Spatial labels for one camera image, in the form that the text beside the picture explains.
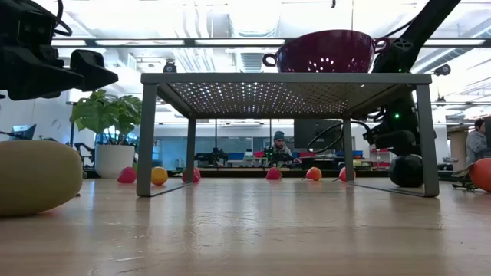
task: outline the yellow ball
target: yellow ball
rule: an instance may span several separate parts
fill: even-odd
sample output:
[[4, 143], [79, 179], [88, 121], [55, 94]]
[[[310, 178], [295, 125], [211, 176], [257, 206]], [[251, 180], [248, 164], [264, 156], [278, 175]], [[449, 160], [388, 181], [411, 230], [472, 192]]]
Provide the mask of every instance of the yellow ball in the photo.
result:
[[169, 179], [167, 171], [163, 167], [152, 169], [152, 184], [161, 186]]

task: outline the computer monitor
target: computer monitor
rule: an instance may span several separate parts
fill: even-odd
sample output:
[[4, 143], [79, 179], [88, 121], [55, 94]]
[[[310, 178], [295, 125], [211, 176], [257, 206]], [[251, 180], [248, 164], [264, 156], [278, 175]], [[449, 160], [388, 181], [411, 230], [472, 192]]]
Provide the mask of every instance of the computer monitor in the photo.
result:
[[10, 140], [32, 140], [36, 125], [32, 126], [13, 126]]
[[[312, 120], [312, 119], [295, 119], [293, 123], [293, 136], [296, 149], [306, 149], [308, 144], [323, 130], [340, 123], [337, 120]], [[335, 127], [324, 133], [317, 142], [309, 148], [322, 149], [333, 143], [341, 135], [341, 128]], [[333, 145], [330, 149], [341, 150], [342, 141]]]

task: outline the tan ball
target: tan ball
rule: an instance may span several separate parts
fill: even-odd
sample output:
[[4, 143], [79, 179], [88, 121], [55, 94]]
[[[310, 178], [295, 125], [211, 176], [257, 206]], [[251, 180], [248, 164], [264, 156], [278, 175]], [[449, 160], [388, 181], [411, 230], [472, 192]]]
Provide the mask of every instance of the tan ball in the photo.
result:
[[0, 142], [0, 216], [58, 207], [81, 187], [81, 158], [69, 146], [43, 140]]

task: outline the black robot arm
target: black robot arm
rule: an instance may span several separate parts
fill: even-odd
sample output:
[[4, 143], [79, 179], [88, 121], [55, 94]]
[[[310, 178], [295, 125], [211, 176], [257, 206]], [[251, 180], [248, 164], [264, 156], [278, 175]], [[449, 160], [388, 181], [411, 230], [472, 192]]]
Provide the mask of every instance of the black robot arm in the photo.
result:
[[[460, 0], [429, 0], [407, 30], [379, 54], [373, 73], [409, 73], [424, 43], [442, 24]], [[365, 139], [377, 147], [390, 147], [396, 155], [421, 154], [418, 118], [412, 95], [381, 107], [381, 123], [365, 134]]]

